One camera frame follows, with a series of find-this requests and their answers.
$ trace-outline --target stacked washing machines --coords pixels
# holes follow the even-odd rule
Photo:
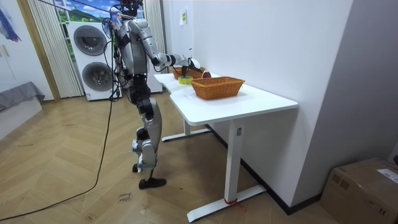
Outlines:
[[[112,95],[112,86],[115,90],[117,83],[113,83],[110,71],[112,43],[104,52],[106,43],[111,39],[103,32],[102,23],[68,22],[67,29],[87,100],[108,99]]]

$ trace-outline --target label on desk leg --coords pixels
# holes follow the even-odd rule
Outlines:
[[[238,128],[236,131],[236,136],[242,135],[242,128]]]

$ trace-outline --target desk leg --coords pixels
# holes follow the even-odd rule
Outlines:
[[[197,131],[191,131],[191,126],[187,123],[187,121],[183,118],[183,123],[184,123],[184,133],[182,134],[175,134],[172,136],[167,136],[162,138],[162,142],[170,141],[170,140],[175,140],[175,139],[180,139],[180,138],[185,138],[189,136],[194,136],[197,134],[203,134],[203,133],[208,133],[210,132],[209,129],[201,129]]]
[[[265,192],[263,186],[257,185],[250,189],[236,193],[238,189],[239,167],[241,165],[241,150],[243,143],[244,121],[243,119],[235,119],[229,122],[229,139],[228,139],[228,155],[226,164],[225,192],[224,199],[202,206],[188,212],[189,222],[193,222],[201,217],[212,214],[233,205],[225,203],[237,201],[240,202],[257,194]]]

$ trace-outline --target desk tabletop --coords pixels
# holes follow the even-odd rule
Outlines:
[[[298,107],[298,103],[258,88],[243,84],[238,95],[215,100],[196,96],[191,85],[178,84],[172,73],[157,74],[156,79],[170,92],[170,99],[187,123],[198,126],[231,119]]]

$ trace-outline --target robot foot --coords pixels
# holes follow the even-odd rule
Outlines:
[[[137,164],[134,164],[132,167],[132,172],[138,172],[138,166]]]
[[[138,188],[143,190],[147,188],[161,187],[165,184],[166,184],[166,179],[158,179],[151,177],[148,181],[145,181],[144,179],[140,180]]]

